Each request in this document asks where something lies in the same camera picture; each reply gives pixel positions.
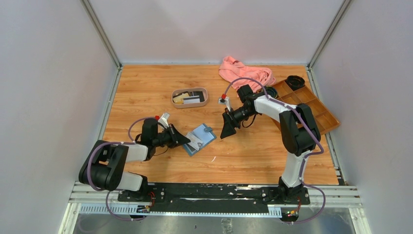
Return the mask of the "white silver credit card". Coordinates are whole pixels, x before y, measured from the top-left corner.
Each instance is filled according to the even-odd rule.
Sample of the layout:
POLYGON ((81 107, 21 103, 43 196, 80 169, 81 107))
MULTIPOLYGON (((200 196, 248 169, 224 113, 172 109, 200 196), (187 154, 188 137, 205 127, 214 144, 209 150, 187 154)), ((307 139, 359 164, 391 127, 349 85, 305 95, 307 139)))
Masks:
POLYGON ((203 147, 203 141, 199 139, 197 136, 195 136, 193 133, 187 133, 186 137, 190 140, 188 146, 190 146, 192 149, 198 151, 203 147))

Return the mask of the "teal leather card holder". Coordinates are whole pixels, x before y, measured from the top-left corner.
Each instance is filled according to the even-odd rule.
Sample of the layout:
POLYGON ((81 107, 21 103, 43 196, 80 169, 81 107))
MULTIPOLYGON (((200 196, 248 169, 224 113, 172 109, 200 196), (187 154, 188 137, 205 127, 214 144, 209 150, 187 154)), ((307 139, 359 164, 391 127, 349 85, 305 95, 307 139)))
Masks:
POLYGON ((183 145, 184 150, 189 156, 194 156, 217 138, 213 129, 205 123, 188 132, 185 137, 190 140, 189 143, 183 145))

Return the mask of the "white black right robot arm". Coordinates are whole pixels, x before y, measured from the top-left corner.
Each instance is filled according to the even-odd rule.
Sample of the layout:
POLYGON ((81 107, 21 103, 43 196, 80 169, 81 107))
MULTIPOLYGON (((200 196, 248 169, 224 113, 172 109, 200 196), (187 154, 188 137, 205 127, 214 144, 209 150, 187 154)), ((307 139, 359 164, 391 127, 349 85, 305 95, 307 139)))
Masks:
POLYGON ((218 103, 226 106, 222 114, 224 123, 220 138, 236 134, 243 121, 258 114, 278 122, 282 143, 287 150, 287 161, 277 190, 273 195, 267 194, 263 200, 270 202, 277 199, 287 204, 293 202, 304 191, 303 173, 306 160, 313 154, 321 138, 311 108, 304 103, 291 105, 276 100, 269 96, 266 90, 254 93, 249 85, 240 87, 237 93, 242 102, 238 109, 230 106, 226 94, 219 98, 218 103))

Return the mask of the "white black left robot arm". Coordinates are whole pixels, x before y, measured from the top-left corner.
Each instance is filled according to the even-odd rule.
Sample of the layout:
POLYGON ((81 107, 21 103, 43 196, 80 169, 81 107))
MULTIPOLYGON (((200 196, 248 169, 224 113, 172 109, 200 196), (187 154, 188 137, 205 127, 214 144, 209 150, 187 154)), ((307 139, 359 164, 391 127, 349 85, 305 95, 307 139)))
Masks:
POLYGON ((137 201, 154 198, 147 177, 125 171, 128 162, 150 160, 158 147, 173 149, 190 143, 166 117, 141 118, 142 132, 130 142, 98 140, 83 163, 78 180, 96 191, 119 191, 137 201))

